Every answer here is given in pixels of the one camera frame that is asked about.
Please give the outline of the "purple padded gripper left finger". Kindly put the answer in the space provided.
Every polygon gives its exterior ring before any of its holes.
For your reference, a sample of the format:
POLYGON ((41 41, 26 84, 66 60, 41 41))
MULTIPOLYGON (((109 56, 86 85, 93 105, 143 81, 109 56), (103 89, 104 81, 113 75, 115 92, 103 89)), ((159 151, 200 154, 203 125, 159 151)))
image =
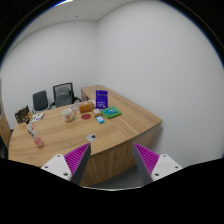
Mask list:
POLYGON ((91 154, 91 144, 80 146, 66 155, 56 154, 42 169, 77 185, 80 184, 91 154))

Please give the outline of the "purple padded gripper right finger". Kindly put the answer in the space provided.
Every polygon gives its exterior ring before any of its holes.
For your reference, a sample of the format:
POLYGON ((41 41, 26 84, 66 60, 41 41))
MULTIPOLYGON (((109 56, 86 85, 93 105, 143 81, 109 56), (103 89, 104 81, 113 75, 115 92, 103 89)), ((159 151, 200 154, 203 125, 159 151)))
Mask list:
POLYGON ((169 155, 157 154, 137 143, 132 145, 132 154, 144 185, 182 169, 169 155))

